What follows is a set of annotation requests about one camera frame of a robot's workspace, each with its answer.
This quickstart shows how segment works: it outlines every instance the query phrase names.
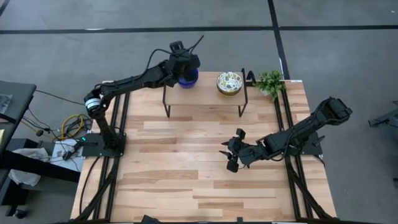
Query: wooden tabletop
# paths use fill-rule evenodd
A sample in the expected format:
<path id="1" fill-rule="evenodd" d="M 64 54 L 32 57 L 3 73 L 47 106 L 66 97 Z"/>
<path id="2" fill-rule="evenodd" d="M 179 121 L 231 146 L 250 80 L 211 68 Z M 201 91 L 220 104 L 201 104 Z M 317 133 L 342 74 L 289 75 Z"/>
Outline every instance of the wooden tabletop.
<path id="1" fill-rule="evenodd" d="M 296 123 L 310 114 L 308 102 L 303 83 L 287 81 L 286 85 Z M 162 94 L 163 89 L 131 93 L 127 146 L 119 166 L 112 222 L 139 222 L 143 215 L 164 222 L 236 221 L 236 217 L 245 221 L 294 220 L 284 162 L 257 161 L 250 169 L 234 174 L 226 170 L 227 158 L 218 152 L 226 149 L 220 143 L 234 136 L 236 128 L 244 129 L 245 141 L 252 144 L 278 132 L 270 98 L 248 87 L 249 103 L 242 118 L 235 106 L 203 105 L 174 106 L 173 116 L 167 118 Z M 282 101 L 280 105 L 288 127 Z M 84 161 L 71 218 L 78 216 L 81 190 L 94 159 Z M 309 191 L 326 212 L 335 215 L 323 165 L 313 156 L 302 156 L 302 160 Z M 101 166 L 102 158 L 88 179 L 83 207 L 97 191 Z M 299 189 L 297 192 L 305 217 Z M 100 217 L 104 217 L 107 198 L 106 192 Z"/>
<path id="2" fill-rule="evenodd" d="M 195 86 L 184 89 L 180 85 L 173 88 L 166 87 L 165 103 L 166 105 L 235 105 L 242 106 L 245 104 L 244 87 L 234 96 L 226 96 L 217 89 L 217 78 L 223 72 L 200 72 L 198 81 Z"/>

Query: black desk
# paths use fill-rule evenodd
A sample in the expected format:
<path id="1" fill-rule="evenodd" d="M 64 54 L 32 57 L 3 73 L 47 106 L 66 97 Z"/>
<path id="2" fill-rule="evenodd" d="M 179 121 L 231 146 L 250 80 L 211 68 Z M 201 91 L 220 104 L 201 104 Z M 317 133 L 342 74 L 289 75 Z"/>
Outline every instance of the black desk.
<path id="1" fill-rule="evenodd" d="M 78 182 L 80 173 L 77 171 L 37 159 L 31 159 L 6 150 L 6 146 L 33 99 L 35 89 L 36 86 L 33 84 L 0 81 L 0 94 L 12 95 L 11 102 L 4 114 L 16 120 L 15 124 L 0 123 L 0 129 L 4 129 L 4 135 L 0 144 L 0 169 L 16 169 L 56 179 Z"/>

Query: concrete floor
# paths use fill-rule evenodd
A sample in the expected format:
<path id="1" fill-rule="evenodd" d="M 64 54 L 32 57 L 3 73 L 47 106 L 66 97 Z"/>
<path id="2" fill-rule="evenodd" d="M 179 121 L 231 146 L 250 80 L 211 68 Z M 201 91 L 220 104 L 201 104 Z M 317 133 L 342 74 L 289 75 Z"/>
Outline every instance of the concrete floor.
<path id="1" fill-rule="evenodd" d="M 394 0 L 274 0 L 280 26 L 398 24 Z M 89 29 L 188 26 L 271 26 L 265 0 L 11 0 L 0 30 Z M 0 80 L 35 83 L 38 89 L 82 101 L 102 80 L 140 74 L 155 48 L 182 40 L 193 44 L 200 70 L 255 73 L 279 69 L 273 31 L 158 32 L 128 34 L 0 35 Z M 368 119 L 395 108 L 398 100 L 398 30 L 282 31 L 291 79 L 302 79 L 312 110 L 328 96 L 353 111 L 338 127 L 325 127 L 322 142 L 326 172 L 338 216 L 343 220 L 398 223 L 397 132 Z M 153 64 L 166 55 L 157 54 Z M 82 106 L 35 93 L 32 111 L 51 127 Z M 15 138 L 37 139 L 21 125 Z M 24 220 L 1 223 L 50 223 L 68 220 L 72 194 L 32 194 Z"/>

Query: green plant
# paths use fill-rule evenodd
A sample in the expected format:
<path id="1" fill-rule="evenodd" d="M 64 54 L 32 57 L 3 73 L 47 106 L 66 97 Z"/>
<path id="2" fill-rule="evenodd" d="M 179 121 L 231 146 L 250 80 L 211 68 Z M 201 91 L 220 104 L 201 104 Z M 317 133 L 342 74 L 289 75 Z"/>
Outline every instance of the green plant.
<path id="1" fill-rule="evenodd" d="M 260 81 L 257 82 L 256 86 L 260 90 L 266 90 L 271 96 L 272 100 L 278 97 L 278 91 L 285 90 L 286 87 L 279 80 L 281 74 L 277 70 L 272 70 L 270 73 L 260 73 Z"/>

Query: decorative plate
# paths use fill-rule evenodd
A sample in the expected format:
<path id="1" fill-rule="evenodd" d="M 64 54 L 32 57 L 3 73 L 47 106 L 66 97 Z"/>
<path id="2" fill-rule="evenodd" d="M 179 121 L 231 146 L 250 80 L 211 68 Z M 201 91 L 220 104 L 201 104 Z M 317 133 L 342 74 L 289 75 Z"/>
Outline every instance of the decorative plate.
<path id="1" fill-rule="evenodd" d="M 224 72 L 217 78 L 217 89 L 227 96 L 239 93 L 242 84 L 242 78 L 234 72 Z"/>

